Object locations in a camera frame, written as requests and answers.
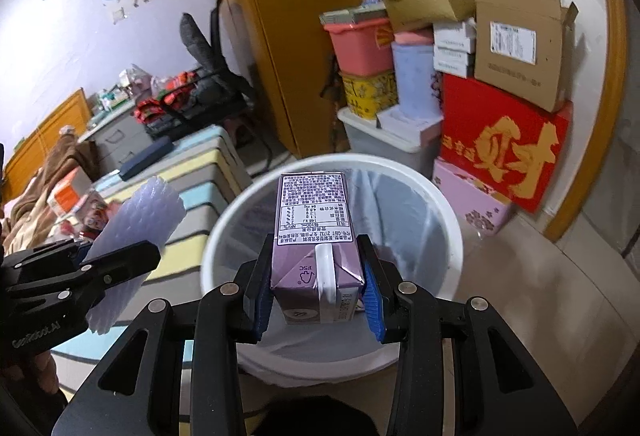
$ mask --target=plastic bag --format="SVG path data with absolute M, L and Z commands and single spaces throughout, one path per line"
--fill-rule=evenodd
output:
M 438 210 L 411 187 L 389 176 L 359 169 L 344 172 L 355 233 L 368 234 L 379 257 L 395 263 L 402 278 L 438 294 L 449 260 L 449 241 Z M 225 232 L 223 249 L 212 269 L 215 286 L 233 280 L 243 262 L 257 257 L 265 236 L 273 232 L 276 193 L 277 184 Z M 306 362 L 310 369 L 317 363 L 344 363 L 382 348 L 369 331 L 364 313 L 356 313 L 353 321 L 346 323 L 288 326 L 277 302 L 257 347 L 274 356 Z M 266 382 L 301 385 L 296 371 L 283 368 L 274 372 L 278 362 L 267 369 L 257 361 L 242 358 L 240 353 L 238 356 L 247 371 Z M 339 380 L 337 375 L 331 379 Z

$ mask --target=drawer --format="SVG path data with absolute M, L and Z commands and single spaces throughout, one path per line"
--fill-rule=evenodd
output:
M 128 138 L 123 145 L 119 145 L 100 160 L 102 174 L 107 174 L 119 169 L 123 163 L 129 161 L 143 149 L 146 149 L 151 143 L 153 143 L 153 140 L 144 132 L 133 138 Z
M 93 139 L 98 147 L 98 158 L 105 158 L 141 133 L 145 134 L 145 128 L 141 123 L 138 123 L 132 116 L 122 116 L 95 133 Z

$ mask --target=white bucket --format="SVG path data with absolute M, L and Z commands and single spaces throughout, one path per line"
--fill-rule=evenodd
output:
M 463 246 L 447 200 L 413 169 L 353 153 L 280 167 L 242 192 L 209 236 L 200 273 L 203 294 L 233 280 L 243 262 L 257 258 L 265 235 L 273 232 L 278 177 L 308 171 L 345 172 L 355 233 L 369 234 L 380 257 L 393 260 L 402 278 L 437 297 L 453 298 L 462 272 Z M 237 348 L 243 368 L 281 387 L 363 376 L 394 363 L 399 349 L 397 344 L 376 342 L 362 313 L 349 323 L 289 326 L 276 302 L 262 341 Z

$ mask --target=light blue container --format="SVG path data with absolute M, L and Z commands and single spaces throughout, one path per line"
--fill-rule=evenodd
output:
M 442 115 L 439 92 L 434 83 L 433 46 L 391 44 L 396 68 L 400 111 L 409 118 L 435 118 Z

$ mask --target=nutrition label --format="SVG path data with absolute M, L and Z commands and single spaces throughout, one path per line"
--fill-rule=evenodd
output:
M 341 174 L 282 177 L 278 246 L 352 240 Z

